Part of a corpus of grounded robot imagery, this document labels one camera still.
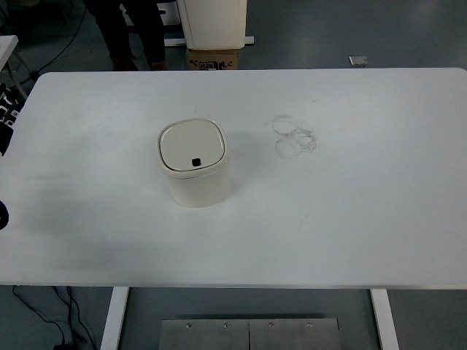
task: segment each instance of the gray floor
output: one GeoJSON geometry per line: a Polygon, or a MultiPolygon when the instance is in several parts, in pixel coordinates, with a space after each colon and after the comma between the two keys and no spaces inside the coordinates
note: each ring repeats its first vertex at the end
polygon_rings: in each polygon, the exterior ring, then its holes
{"type": "MultiPolygon", "coordinates": [[[[62,1],[76,31],[84,13],[79,0],[62,1]]],[[[240,69],[349,68],[348,55],[366,55],[370,67],[461,67],[467,69],[467,3],[462,0],[278,1],[248,4],[247,35],[255,45],[240,52],[240,69]]],[[[60,7],[44,4],[12,12],[9,29],[20,40],[20,54],[40,70],[72,39],[60,7]]],[[[135,34],[136,64],[148,70],[135,34]]],[[[185,70],[185,48],[167,50],[171,70],[185,70]]],[[[111,70],[107,50],[93,18],[86,14],[71,45],[40,71],[111,70]]],[[[28,78],[18,68],[21,80],[28,78]]],[[[4,72],[0,82],[11,85],[4,72]]],[[[34,81],[25,83],[31,90],[34,81]]],[[[61,335],[0,286],[0,349],[52,349],[61,335]]],[[[66,328],[67,311],[50,287],[20,287],[18,292],[49,319],[66,328]]],[[[112,290],[74,289],[81,317],[100,344],[112,290]]],[[[467,349],[467,293],[464,291],[389,291],[400,348],[467,349]]],[[[132,289],[121,349],[157,349],[162,319],[242,317],[336,317],[342,348],[378,349],[371,299],[365,290],[283,289],[132,289]]],[[[82,335],[84,331],[78,325],[82,335]]],[[[80,349],[92,349],[89,341],[80,349]]]]}

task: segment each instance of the trash can lid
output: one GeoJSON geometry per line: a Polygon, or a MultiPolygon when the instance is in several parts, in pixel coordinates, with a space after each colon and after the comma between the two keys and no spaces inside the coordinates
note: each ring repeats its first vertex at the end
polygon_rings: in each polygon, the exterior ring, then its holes
{"type": "Polygon", "coordinates": [[[193,176],[185,175],[195,177],[201,175],[195,172],[205,174],[207,168],[223,159],[226,142],[222,129],[215,122],[194,119],[169,125],[161,132],[158,146],[167,170],[193,172],[193,176]]]}

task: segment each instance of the person's leg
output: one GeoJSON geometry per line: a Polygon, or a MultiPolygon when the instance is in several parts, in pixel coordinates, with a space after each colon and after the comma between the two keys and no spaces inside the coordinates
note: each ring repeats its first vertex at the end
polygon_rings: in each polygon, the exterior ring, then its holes
{"type": "Polygon", "coordinates": [[[130,37],[119,0],[83,0],[89,13],[96,19],[114,70],[137,70],[131,60],[130,37]]]}
{"type": "Polygon", "coordinates": [[[166,60],[162,18],[156,0],[122,0],[135,25],[149,66],[166,60]]]}

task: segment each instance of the power cord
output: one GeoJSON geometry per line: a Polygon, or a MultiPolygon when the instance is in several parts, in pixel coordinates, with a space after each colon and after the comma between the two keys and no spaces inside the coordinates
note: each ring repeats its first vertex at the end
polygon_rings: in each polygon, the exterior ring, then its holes
{"type": "Polygon", "coordinates": [[[56,55],[51,61],[46,63],[42,68],[40,68],[40,69],[38,69],[36,71],[32,71],[29,74],[29,78],[23,80],[22,82],[20,82],[20,84],[24,84],[25,82],[27,82],[27,81],[29,81],[31,79],[38,80],[40,71],[44,70],[46,67],[48,67],[50,64],[52,64],[53,61],[55,61],[57,58],[59,58],[61,56],[61,54],[64,53],[66,49],[68,49],[68,47],[72,44],[72,42],[74,41],[74,39],[76,38],[76,36],[80,32],[81,25],[82,25],[83,20],[85,19],[86,12],[87,12],[87,9],[85,8],[84,12],[82,13],[80,24],[78,25],[78,29],[74,33],[74,35],[72,37],[72,40],[70,40],[70,42],[67,44],[67,46],[65,46],[65,48],[62,51],[60,51],[60,53],[58,55],[56,55]]]}
{"type": "Polygon", "coordinates": [[[93,349],[94,350],[97,350],[97,347],[93,341],[93,337],[90,336],[90,333],[89,333],[89,330],[87,329],[87,327],[81,322],[81,316],[80,316],[80,306],[78,305],[78,302],[74,299],[73,295],[72,295],[72,288],[71,287],[67,287],[66,288],[66,293],[68,294],[68,296],[70,297],[70,304],[73,302],[75,305],[76,305],[76,309],[77,309],[77,313],[78,313],[78,322],[82,325],[82,327],[85,329],[86,333],[88,334],[88,337],[89,337],[89,340],[90,340],[90,343],[93,345],[93,349]]]}
{"type": "Polygon", "coordinates": [[[81,343],[86,343],[86,339],[81,336],[76,330],[74,330],[73,325],[72,325],[72,302],[70,303],[66,302],[65,299],[63,299],[60,295],[60,293],[57,290],[57,287],[53,287],[54,292],[56,295],[65,303],[66,306],[68,306],[68,326],[70,327],[70,331],[72,332],[72,337],[73,341],[74,339],[79,340],[81,343]]]}
{"type": "Polygon", "coordinates": [[[60,333],[61,333],[61,345],[65,345],[65,334],[63,333],[63,330],[61,329],[60,325],[55,322],[55,321],[48,321],[46,320],[35,308],[33,308],[32,306],[30,306],[24,299],[22,299],[22,297],[20,297],[17,293],[16,293],[16,288],[18,286],[14,286],[13,287],[13,294],[23,302],[24,305],[26,305],[31,311],[33,311],[37,316],[39,316],[41,318],[42,321],[46,322],[46,323],[51,323],[51,324],[54,324],[55,326],[58,327],[58,329],[60,330],[60,333]]]}
{"type": "MultiPolygon", "coordinates": [[[[49,321],[47,319],[45,319],[35,308],[33,308],[32,306],[30,306],[21,296],[19,296],[18,293],[16,293],[16,289],[18,288],[18,286],[14,286],[13,287],[13,294],[19,299],[21,300],[21,302],[27,306],[31,311],[33,311],[37,316],[39,316],[41,318],[42,321],[46,322],[46,323],[50,323],[50,324],[54,324],[55,326],[58,327],[58,329],[60,330],[60,333],[61,333],[61,344],[60,345],[57,345],[57,346],[54,346],[53,347],[53,350],[77,350],[78,348],[76,347],[76,345],[74,344],[65,344],[65,333],[63,332],[63,329],[60,327],[60,325],[55,322],[55,321],[49,321]]],[[[58,292],[57,288],[56,287],[53,287],[53,290],[55,291],[56,295],[61,299],[61,301],[63,301],[67,306],[68,306],[68,324],[69,324],[69,327],[70,327],[70,331],[72,333],[72,337],[73,337],[73,342],[74,342],[74,339],[76,338],[77,340],[79,340],[80,342],[82,343],[86,343],[86,340],[84,339],[84,337],[82,337],[76,330],[74,330],[74,328],[72,327],[72,310],[73,310],[73,304],[76,305],[76,308],[77,308],[77,315],[78,315],[78,322],[81,324],[81,326],[85,329],[86,333],[88,334],[88,337],[89,337],[89,340],[93,346],[93,350],[97,350],[97,347],[96,347],[96,344],[94,343],[94,340],[93,338],[91,337],[90,335],[90,332],[89,330],[87,329],[87,327],[82,323],[81,321],[81,315],[80,315],[80,306],[78,305],[78,302],[74,299],[73,297],[73,294],[72,294],[72,288],[71,287],[67,287],[66,288],[66,294],[69,296],[69,302],[67,302],[61,295],[60,293],[58,292]]]]}
{"type": "Polygon", "coordinates": [[[80,32],[80,29],[81,29],[81,25],[82,25],[82,22],[83,20],[85,19],[85,15],[86,15],[86,8],[85,8],[85,11],[82,13],[82,17],[81,17],[81,21],[80,21],[80,24],[78,25],[78,29],[76,30],[76,33],[74,33],[74,36],[72,37],[72,40],[70,40],[70,42],[67,44],[67,46],[65,46],[65,48],[60,51],[60,53],[58,55],[56,55],[49,63],[46,63],[41,69],[38,70],[38,72],[40,72],[41,70],[43,70],[45,67],[49,66],[53,61],[55,61],[57,58],[60,57],[60,55],[62,53],[65,52],[66,49],[68,49],[68,46],[70,46],[72,44],[72,42],[74,41],[74,38],[76,38],[76,36],[78,35],[78,33],[80,32]]]}

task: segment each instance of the metal plate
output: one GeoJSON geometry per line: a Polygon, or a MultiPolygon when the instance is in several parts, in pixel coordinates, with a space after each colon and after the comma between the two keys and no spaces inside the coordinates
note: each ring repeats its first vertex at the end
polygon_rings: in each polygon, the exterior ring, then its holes
{"type": "Polygon", "coordinates": [[[252,319],[250,350],[340,350],[337,319],[252,319]]]}
{"type": "Polygon", "coordinates": [[[367,67],[368,60],[366,56],[349,56],[350,65],[352,67],[367,67]]]}
{"type": "Polygon", "coordinates": [[[336,319],[163,320],[159,350],[340,350],[336,319]]]}
{"type": "Polygon", "coordinates": [[[159,350],[248,350],[247,319],[163,320],[159,350]]]}

